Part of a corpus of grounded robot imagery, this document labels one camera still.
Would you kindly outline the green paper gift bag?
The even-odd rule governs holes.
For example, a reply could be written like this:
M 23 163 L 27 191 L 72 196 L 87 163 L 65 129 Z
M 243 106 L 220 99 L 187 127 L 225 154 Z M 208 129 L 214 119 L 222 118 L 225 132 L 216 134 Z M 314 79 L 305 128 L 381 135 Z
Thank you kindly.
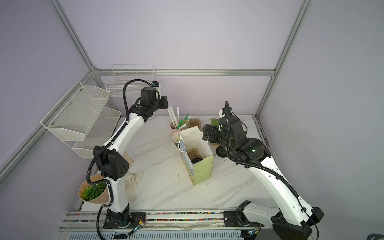
M 210 179 L 214 155 L 200 129 L 193 127 L 177 132 L 175 143 L 193 185 Z

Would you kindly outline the black plastic cup lid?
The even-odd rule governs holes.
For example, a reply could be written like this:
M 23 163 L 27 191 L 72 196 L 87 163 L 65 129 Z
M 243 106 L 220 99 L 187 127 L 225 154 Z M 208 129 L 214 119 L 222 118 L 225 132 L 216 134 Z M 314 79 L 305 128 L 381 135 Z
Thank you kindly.
M 203 159 L 201 159 L 201 158 L 195 158 L 195 159 L 193 159 L 191 162 L 192 162 L 192 164 L 194 165 L 194 164 L 196 164 L 196 163 L 198 163 L 198 162 L 200 162 L 200 161 L 202 161 Z

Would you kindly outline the green napkin stack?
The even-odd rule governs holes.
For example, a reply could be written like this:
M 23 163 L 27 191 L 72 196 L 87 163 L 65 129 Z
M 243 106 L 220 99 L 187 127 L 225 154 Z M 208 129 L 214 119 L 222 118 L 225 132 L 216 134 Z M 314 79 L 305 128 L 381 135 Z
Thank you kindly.
M 212 118 L 211 125 L 214 127 L 219 127 L 220 126 L 219 119 Z

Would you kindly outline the single brown pulp cup carrier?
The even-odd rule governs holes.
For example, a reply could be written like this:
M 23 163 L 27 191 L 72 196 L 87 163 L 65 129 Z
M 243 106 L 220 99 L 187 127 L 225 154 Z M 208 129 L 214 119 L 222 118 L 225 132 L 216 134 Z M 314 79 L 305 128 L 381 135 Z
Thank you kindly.
M 191 161 L 196 159 L 196 158 L 199 158 L 199 159 L 202 158 L 199 150 L 196 148 L 187 150 L 187 154 L 188 154 L 189 158 L 191 159 Z

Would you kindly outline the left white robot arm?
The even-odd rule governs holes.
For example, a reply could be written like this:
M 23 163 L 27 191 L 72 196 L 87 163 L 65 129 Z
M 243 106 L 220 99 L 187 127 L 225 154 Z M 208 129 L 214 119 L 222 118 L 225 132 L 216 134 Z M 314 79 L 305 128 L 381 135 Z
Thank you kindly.
M 126 91 L 130 84 L 144 83 L 141 96 L 129 107 Z M 161 85 L 157 81 L 148 82 L 142 79 L 129 80 L 123 86 L 123 102 L 126 111 L 126 119 L 117 132 L 102 146 L 95 146 L 93 159 L 88 167 L 86 182 L 89 186 L 100 183 L 107 185 L 109 203 L 102 204 L 101 209 L 107 209 L 105 226 L 113 226 L 121 229 L 132 227 L 134 230 L 144 224 L 146 215 L 133 219 L 130 214 L 130 205 L 126 197 L 124 177 L 130 164 L 124 158 L 125 149 L 140 127 L 157 110 L 168 108 L 168 99 L 161 95 Z

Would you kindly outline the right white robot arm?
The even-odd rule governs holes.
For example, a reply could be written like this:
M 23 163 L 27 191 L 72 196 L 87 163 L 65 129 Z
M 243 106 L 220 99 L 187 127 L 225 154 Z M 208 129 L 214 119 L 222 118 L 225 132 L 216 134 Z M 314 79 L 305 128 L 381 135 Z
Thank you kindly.
M 216 154 L 253 173 L 270 193 L 277 207 L 258 206 L 245 200 L 235 216 L 225 220 L 237 227 L 256 227 L 244 237 L 255 239 L 262 227 L 274 230 L 282 240 L 307 240 L 324 217 L 319 207 L 308 204 L 289 183 L 269 149 L 257 138 L 247 137 L 247 127 L 233 112 L 229 102 L 220 109 L 218 125 L 203 127 L 203 140 L 218 144 Z

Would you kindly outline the stacked paper coffee cup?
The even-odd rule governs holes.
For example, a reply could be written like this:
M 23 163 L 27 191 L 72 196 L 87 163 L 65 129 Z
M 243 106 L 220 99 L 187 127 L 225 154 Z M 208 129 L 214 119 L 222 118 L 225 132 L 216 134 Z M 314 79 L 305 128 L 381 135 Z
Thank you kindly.
M 175 132 L 175 133 L 173 133 L 173 135 L 172 135 L 172 139 L 173 139 L 173 142 L 174 142 L 174 144 L 175 144 L 175 146 L 177 147 L 177 148 L 179 148 L 179 146 L 180 146 L 180 143 L 181 143 L 181 134 L 180 134 L 180 132 Z

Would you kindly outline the brown pulp cup carriers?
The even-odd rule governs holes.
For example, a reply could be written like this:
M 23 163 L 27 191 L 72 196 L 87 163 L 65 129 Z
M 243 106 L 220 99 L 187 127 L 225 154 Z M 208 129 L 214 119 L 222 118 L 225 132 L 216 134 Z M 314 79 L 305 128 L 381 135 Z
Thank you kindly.
M 199 119 L 190 119 L 187 123 L 188 128 L 198 127 L 198 129 L 202 130 L 202 122 Z

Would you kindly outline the pink straw holder cup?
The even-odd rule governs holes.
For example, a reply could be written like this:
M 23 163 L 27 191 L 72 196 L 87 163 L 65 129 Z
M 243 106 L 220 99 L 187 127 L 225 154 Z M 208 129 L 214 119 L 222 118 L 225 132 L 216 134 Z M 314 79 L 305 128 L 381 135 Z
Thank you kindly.
M 173 135 L 174 133 L 176 133 L 176 132 L 180 132 L 180 131 L 182 131 L 182 129 L 176 129 L 176 126 L 175 126 L 173 123 L 170 124 L 170 128 L 171 128 L 171 133 L 172 133 L 172 135 Z

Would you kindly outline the white mesh two-tier shelf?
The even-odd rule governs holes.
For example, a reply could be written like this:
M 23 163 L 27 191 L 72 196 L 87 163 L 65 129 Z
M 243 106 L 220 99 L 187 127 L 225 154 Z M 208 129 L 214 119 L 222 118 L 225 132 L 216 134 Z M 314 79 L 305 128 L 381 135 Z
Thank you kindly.
M 41 125 L 83 159 L 112 135 L 121 112 L 108 107 L 111 93 L 76 82 L 41 120 Z

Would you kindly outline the paper bowl with greens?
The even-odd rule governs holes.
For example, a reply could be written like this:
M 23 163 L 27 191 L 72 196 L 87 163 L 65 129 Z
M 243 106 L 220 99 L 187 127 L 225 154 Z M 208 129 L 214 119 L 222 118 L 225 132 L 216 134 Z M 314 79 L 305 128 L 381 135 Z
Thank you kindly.
M 105 182 L 89 185 L 84 181 L 79 188 L 78 196 L 84 202 L 92 204 L 108 204 L 110 201 L 108 185 Z

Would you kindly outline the aluminium frame rail base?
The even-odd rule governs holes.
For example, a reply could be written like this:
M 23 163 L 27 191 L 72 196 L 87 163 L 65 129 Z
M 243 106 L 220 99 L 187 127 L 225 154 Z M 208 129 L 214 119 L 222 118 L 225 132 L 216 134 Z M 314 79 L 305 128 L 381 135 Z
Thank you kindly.
M 264 224 L 238 223 L 234 209 L 132 211 L 142 226 L 119 228 L 106 219 L 106 211 L 68 212 L 56 240 L 277 240 L 275 231 Z

